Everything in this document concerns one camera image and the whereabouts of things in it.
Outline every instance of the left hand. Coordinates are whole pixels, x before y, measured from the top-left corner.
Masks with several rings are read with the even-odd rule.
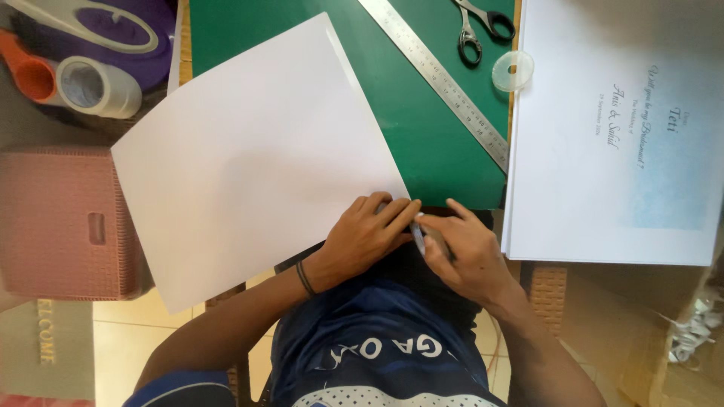
[[[387,206],[376,214],[382,203]],[[402,231],[421,206],[419,199],[393,201],[388,192],[357,198],[329,232],[324,245],[303,262],[314,291],[321,293],[364,273],[388,253],[411,241],[412,236]]]

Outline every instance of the cardboard box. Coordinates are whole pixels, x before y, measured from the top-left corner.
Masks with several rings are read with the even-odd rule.
[[[724,240],[720,228],[715,259]],[[724,260],[720,261],[724,269]],[[567,264],[561,338],[643,407],[724,406],[724,330],[697,349],[694,372],[668,363],[673,326],[688,321],[714,267]]]

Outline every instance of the white handle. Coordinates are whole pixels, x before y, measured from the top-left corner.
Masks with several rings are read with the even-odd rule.
[[[40,24],[73,34],[79,38],[125,54],[144,54],[159,45],[159,37],[142,19],[117,7],[89,0],[7,0],[8,5],[27,14]],[[148,43],[129,45],[113,41],[87,29],[76,18],[79,9],[102,9],[113,13],[113,19],[125,17],[142,27],[148,34]]]

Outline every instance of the black wristband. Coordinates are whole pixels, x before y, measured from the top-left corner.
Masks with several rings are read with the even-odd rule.
[[[314,292],[312,286],[309,284],[309,280],[307,280],[307,274],[304,274],[304,266],[302,265],[302,261],[298,261],[296,267],[297,276],[299,276],[299,280],[301,280],[304,289],[307,290],[307,298],[314,297],[316,293]]]

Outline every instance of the tape roll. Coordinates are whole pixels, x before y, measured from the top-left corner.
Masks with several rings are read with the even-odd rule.
[[[56,71],[58,93],[74,110],[127,119],[140,108],[138,82],[125,71],[85,56],[64,59]]]

